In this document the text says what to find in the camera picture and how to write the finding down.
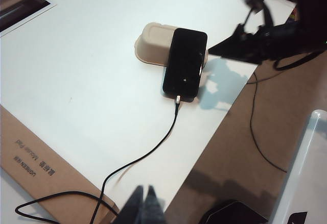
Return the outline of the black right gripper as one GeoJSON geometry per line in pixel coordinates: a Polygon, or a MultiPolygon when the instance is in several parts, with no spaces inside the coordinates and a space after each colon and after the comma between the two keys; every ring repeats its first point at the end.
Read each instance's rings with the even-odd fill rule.
{"type": "Polygon", "coordinates": [[[260,26],[254,35],[238,24],[230,37],[210,47],[211,55],[261,65],[265,60],[280,60],[305,53],[303,30],[297,21],[273,27],[260,26]]]}

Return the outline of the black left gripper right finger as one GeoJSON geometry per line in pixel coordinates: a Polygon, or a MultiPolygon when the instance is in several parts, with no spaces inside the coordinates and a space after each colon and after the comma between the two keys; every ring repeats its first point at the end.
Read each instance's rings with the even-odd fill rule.
{"type": "Polygon", "coordinates": [[[165,223],[163,210],[152,185],[149,186],[148,193],[144,201],[144,223],[165,223]]]}

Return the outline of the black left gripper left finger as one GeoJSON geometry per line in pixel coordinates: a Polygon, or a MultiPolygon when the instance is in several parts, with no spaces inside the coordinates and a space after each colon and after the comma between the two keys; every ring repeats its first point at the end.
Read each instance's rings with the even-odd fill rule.
{"type": "Polygon", "coordinates": [[[119,223],[140,223],[143,207],[144,188],[139,185],[135,188],[125,205],[119,212],[119,223]]]}

